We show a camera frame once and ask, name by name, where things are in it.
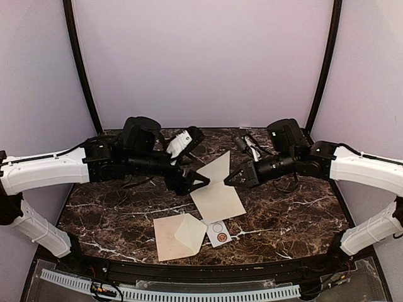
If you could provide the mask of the pink envelope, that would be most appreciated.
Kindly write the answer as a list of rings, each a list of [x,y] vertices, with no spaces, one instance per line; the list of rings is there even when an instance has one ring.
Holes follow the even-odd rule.
[[[153,223],[159,262],[199,253],[207,226],[193,215],[186,213],[157,218]]]

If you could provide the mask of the white sticker sheet with seals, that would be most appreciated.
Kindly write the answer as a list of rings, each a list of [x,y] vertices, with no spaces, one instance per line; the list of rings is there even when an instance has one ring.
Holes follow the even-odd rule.
[[[216,221],[215,223],[208,224],[207,236],[213,248],[232,240],[232,237],[223,221]]]

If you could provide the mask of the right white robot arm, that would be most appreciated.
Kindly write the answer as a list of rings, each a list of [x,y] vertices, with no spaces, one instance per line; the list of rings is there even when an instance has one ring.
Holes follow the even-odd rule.
[[[257,162],[243,162],[225,178],[225,185],[252,188],[288,174],[298,174],[356,182],[396,195],[377,215],[335,235],[321,260],[326,272],[336,272],[346,258],[402,232],[402,161],[359,152],[344,143],[310,143],[294,119],[276,121],[266,129],[277,154]]]

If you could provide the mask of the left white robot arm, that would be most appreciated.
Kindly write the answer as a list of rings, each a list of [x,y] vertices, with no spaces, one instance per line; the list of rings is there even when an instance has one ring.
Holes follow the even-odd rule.
[[[59,184],[85,184],[125,176],[163,177],[168,190],[186,196],[210,183],[209,178],[181,168],[181,159],[204,139],[190,126],[166,139],[161,125],[148,117],[126,119],[116,135],[89,138],[68,150],[33,157],[1,151],[1,225],[11,226],[46,248],[75,274],[89,269],[77,238],[49,223],[24,199],[23,192]]]

